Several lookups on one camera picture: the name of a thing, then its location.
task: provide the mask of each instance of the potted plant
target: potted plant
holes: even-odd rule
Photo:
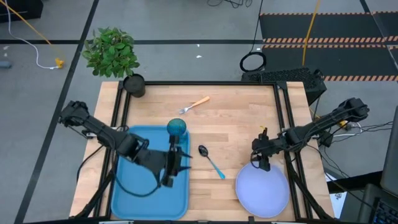
[[[85,41],[85,51],[82,56],[87,59],[87,67],[93,68],[93,75],[115,78],[126,78],[123,80],[124,89],[135,97],[145,94],[144,77],[132,71],[137,68],[137,56],[132,51],[134,39],[117,28],[99,28],[99,36],[95,36],[92,42]]]

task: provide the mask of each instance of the blue plastic tray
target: blue plastic tray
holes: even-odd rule
[[[169,134],[166,126],[133,126],[130,132],[149,139],[149,149],[168,151]],[[182,150],[190,153],[189,133],[180,140]],[[182,166],[189,166],[189,159],[182,158]],[[156,186],[154,175],[148,169],[120,157],[117,177],[125,188],[137,194],[146,194]],[[134,197],[125,193],[115,182],[111,202],[112,213],[128,220],[177,220],[188,209],[189,171],[174,177],[172,188],[161,186],[148,197]]]

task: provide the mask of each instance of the black pot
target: black pot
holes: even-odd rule
[[[142,97],[145,94],[145,80],[139,74],[127,76],[123,80],[124,89],[134,97]]]

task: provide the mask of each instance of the floor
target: floor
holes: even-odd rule
[[[366,1],[371,11],[398,10],[395,0]],[[93,0],[43,0],[41,19],[31,24],[50,40],[79,40]],[[264,0],[262,12],[312,12],[316,0]],[[253,38],[260,1],[233,9],[224,2],[218,7],[206,0],[126,1],[100,0],[91,23],[97,27],[118,26],[136,40],[244,39]],[[320,12],[363,12],[357,0],[322,1]],[[0,24],[0,39],[11,39],[7,24]],[[13,34],[39,40],[22,22],[12,23]],[[65,54],[66,67],[44,70],[35,65],[35,52],[28,45],[0,44],[0,60],[13,63],[0,70],[0,216],[3,223],[14,223],[36,160],[44,143],[53,112],[68,75],[77,44],[58,45]],[[250,50],[244,44],[154,44],[136,45],[141,66],[136,70],[146,80],[240,80],[240,58]],[[38,45],[40,64],[53,66],[57,53],[48,45]],[[252,59],[245,67],[256,67]],[[100,83],[83,58],[78,61],[68,89],[69,100],[85,101],[90,111],[96,105]],[[396,82],[327,82],[318,114],[324,114],[350,97],[360,97],[369,105],[369,118],[362,125],[392,120],[398,99]],[[381,170],[389,131],[365,133],[327,149],[330,157],[348,175]],[[61,125],[55,127],[47,157],[33,191],[25,222],[67,218],[75,191],[76,170],[82,160],[85,141]],[[343,209],[342,218],[352,219],[352,206]]]

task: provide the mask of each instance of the spoon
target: spoon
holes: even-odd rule
[[[221,177],[221,179],[225,179],[225,175],[222,173],[222,171],[220,171],[219,168],[217,168],[217,166],[209,158],[209,151],[207,150],[207,148],[205,146],[202,146],[202,145],[199,146],[199,153],[201,156],[209,159],[209,161],[211,162],[211,165],[213,165],[214,169],[216,169],[216,171],[217,171],[218,175]]]

